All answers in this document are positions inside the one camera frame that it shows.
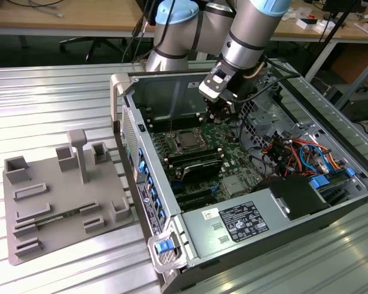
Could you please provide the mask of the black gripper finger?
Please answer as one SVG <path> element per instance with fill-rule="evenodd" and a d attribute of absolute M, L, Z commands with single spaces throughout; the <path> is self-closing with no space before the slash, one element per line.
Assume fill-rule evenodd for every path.
<path fill-rule="evenodd" d="M 209 99 L 206 99 L 205 102 L 206 102 L 205 117 L 207 123 L 219 123 L 220 122 L 220 118 L 218 116 L 220 111 L 220 107 L 218 104 L 219 101 L 213 102 Z"/>
<path fill-rule="evenodd" d="M 232 118 L 235 115 L 235 106 L 230 101 L 224 101 L 221 108 L 221 118 Z"/>

